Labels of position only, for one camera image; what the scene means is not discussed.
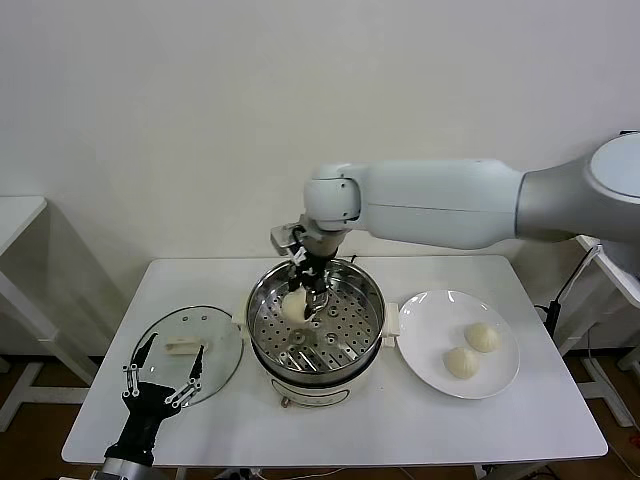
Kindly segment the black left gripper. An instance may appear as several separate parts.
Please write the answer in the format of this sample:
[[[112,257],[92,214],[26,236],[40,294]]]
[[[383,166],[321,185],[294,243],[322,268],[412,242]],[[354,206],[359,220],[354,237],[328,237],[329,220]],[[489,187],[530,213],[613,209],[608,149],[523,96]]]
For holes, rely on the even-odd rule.
[[[199,346],[188,381],[178,390],[154,383],[139,383],[139,371],[156,337],[157,334],[152,333],[135,350],[132,360],[122,367],[126,380],[122,397],[129,415],[118,441],[107,448],[106,458],[153,463],[153,449],[161,423],[176,414],[173,406],[186,406],[201,390],[203,345]]]

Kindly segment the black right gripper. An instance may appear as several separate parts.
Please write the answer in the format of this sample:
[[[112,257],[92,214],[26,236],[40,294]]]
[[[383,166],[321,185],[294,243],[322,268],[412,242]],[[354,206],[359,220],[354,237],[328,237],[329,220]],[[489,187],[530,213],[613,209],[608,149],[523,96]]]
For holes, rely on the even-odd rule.
[[[287,269],[288,292],[292,293],[303,286],[306,290],[305,320],[313,317],[324,309],[329,300],[326,286],[326,267],[329,257],[319,257],[305,253],[295,262],[290,260]]]

